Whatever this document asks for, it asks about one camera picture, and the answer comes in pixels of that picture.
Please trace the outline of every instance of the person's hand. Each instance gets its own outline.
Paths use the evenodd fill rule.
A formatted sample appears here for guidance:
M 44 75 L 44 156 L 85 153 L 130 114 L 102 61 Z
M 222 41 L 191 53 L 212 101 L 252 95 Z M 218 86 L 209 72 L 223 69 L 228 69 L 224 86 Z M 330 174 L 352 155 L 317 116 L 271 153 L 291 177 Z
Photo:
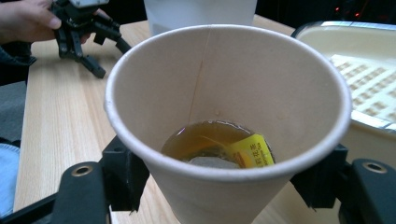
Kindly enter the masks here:
M 62 25 L 49 8 L 52 0 L 21 0 L 0 4 L 0 45 L 12 41 L 36 42 L 55 38 Z

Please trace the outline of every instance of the yellow tea bag tag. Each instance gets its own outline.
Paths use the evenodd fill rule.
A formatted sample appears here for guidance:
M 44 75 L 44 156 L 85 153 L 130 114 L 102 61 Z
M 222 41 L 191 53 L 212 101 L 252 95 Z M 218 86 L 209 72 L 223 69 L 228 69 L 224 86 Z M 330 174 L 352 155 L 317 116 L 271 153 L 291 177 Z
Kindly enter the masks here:
M 241 168 L 263 167 L 274 164 L 264 137 L 257 133 L 229 145 L 232 156 Z

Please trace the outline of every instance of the wooden table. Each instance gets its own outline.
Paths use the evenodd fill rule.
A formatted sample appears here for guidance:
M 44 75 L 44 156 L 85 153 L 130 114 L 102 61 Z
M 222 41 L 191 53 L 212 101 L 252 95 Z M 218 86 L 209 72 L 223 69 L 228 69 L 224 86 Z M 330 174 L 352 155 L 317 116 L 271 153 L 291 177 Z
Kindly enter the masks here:
M 255 16 L 254 25 L 290 35 L 293 29 Z M 126 41 L 134 46 L 149 38 L 146 21 L 122 25 Z M 83 161 L 99 161 L 113 139 L 104 110 L 108 73 L 121 57 L 115 43 L 83 45 L 85 54 L 106 70 L 99 79 L 72 60 L 58 56 L 55 40 L 33 44 L 38 61 L 31 67 L 21 141 L 21 162 L 15 209 L 35 203 L 58 190 L 62 173 Z M 259 214 L 254 223 L 337 223 L 337 210 L 314 212 L 288 184 Z M 113 223 L 178 223 L 152 178 L 148 180 L 138 213 L 112 214 Z

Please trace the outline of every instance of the white cup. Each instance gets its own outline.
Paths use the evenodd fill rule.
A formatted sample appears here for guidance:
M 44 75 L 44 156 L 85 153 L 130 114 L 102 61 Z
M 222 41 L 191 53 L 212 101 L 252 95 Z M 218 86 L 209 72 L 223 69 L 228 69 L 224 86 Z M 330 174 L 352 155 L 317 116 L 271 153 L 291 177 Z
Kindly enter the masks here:
M 107 82 L 106 112 L 181 223 L 251 223 L 291 177 L 338 144 L 351 100 L 336 68 L 298 40 L 203 25 L 156 35 L 124 54 Z M 226 170 L 161 153 L 176 130 L 205 120 L 263 134 L 276 164 Z
M 158 35 L 205 24 L 252 25 L 257 0 L 145 0 L 149 29 Z

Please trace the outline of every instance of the jeans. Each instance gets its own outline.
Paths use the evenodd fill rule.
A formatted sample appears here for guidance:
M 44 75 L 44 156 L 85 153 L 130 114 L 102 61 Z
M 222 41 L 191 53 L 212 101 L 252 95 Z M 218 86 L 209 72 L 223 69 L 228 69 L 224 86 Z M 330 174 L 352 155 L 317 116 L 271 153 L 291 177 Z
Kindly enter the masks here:
M 12 213 L 20 159 L 20 149 L 0 143 L 0 217 Z

